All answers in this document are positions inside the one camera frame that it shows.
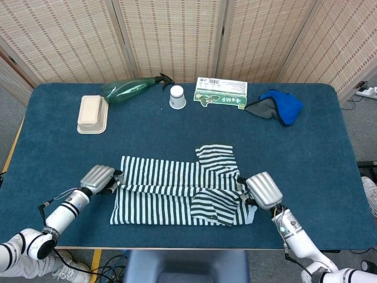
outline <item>power strip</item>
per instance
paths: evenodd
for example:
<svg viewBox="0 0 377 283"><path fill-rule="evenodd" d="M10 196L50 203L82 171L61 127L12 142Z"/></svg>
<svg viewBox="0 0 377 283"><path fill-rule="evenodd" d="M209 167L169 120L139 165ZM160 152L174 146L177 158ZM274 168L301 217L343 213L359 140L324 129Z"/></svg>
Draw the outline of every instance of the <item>power strip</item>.
<svg viewBox="0 0 377 283"><path fill-rule="evenodd" d="M357 91L355 93L357 96L365 96L373 99L377 99L377 87L369 87L367 90L364 91Z"/></svg>

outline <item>white cup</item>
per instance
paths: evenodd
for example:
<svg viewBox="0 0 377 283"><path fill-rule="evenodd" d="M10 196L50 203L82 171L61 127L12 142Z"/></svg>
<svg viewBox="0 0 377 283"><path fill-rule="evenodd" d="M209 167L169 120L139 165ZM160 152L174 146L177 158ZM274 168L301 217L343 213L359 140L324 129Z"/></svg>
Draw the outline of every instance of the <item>white cup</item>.
<svg viewBox="0 0 377 283"><path fill-rule="evenodd" d="M183 87L174 85L170 89L170 106L174 109L182 109L186 106L186 99L184 98Z"/></svg>

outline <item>blue cloth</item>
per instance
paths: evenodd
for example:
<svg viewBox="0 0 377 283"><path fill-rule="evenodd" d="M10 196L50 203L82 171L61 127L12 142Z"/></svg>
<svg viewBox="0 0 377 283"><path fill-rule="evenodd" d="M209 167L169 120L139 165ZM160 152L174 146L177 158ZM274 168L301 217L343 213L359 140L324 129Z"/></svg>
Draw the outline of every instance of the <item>blue cloth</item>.
<svg viewBox="0 0 377 283"><path fill-rule="evenodd" d="M244 177L267 171L300 224L320 249L365 249L377 229L363 191L334 89L324 84L249 84L248 100L269 89L294 93L305 107L290 127L233 106L193 101L195 84L182 84L187 105L169 105L169 88L155 85L111 104L106 131L82 135L83 95L101 84L42 84L31 95L24 126L0 189L0 242L24 228L42 229L38 205L80 185L95 164L120 167L121 156L196 161L203 144L233 145ZM270 212L252 225L110 225L115 195L93 196L67 228L61 246L161 248L282 248ZM49 215L59 202L47 207Z"/></svg>
<svg viewBox="0 0 377 283"><path fill-rule="evenodd" d="M303 104L292 93L283 93L279 90L269 90L262 94L259 100L271 98L275 102L276 113L285 126L290 126L296 121Z"/></svg>

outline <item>barcode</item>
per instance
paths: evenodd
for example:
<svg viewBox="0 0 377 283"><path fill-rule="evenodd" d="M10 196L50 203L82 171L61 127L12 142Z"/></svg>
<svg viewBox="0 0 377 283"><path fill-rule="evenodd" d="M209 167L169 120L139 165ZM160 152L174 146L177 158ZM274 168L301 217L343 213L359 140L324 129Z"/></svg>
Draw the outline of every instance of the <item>barcode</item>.
<svg viewBox="0 0 377 283"><path fill-rule="evenodd" d="M219 80L211 80L210 79L210 84L220 84Z"/></svg>

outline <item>woven panel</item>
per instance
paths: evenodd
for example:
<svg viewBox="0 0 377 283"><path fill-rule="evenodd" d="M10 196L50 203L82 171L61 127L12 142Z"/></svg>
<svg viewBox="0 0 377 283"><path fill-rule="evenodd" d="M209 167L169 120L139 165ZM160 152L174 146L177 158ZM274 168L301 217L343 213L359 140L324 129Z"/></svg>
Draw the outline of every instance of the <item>woven panel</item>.
<svg viewBox="0 0 377 283"><path fill-rule="evenodd" d="M176 82L209 77L220 1L120 1L141 77L163 72Z"/></svg>
<svg viewBox="0 0 377 283"><path fill-rule="evenodd" d="M281 82L326 83L339 94L377 60L376 1L323 0Z"/></svg>
<svg viewBox="0 0 377 283"><path fill-rule="evenodd" d="M43 83L129 77L104 1L1 1L0 36Z"/></svg>
<svg viewBox="0 0 377 283"><path fill-rule="evenodd" d="M222 78L275 81L296 39L311 0L235 0Z"/></svg>
<svg viewBox="0 0 377 283"><path fill-rule="evenodd" d="M0 57L0 86L7 90L23 105L28 105L30 94L33 91L1 57Z"/></svg>

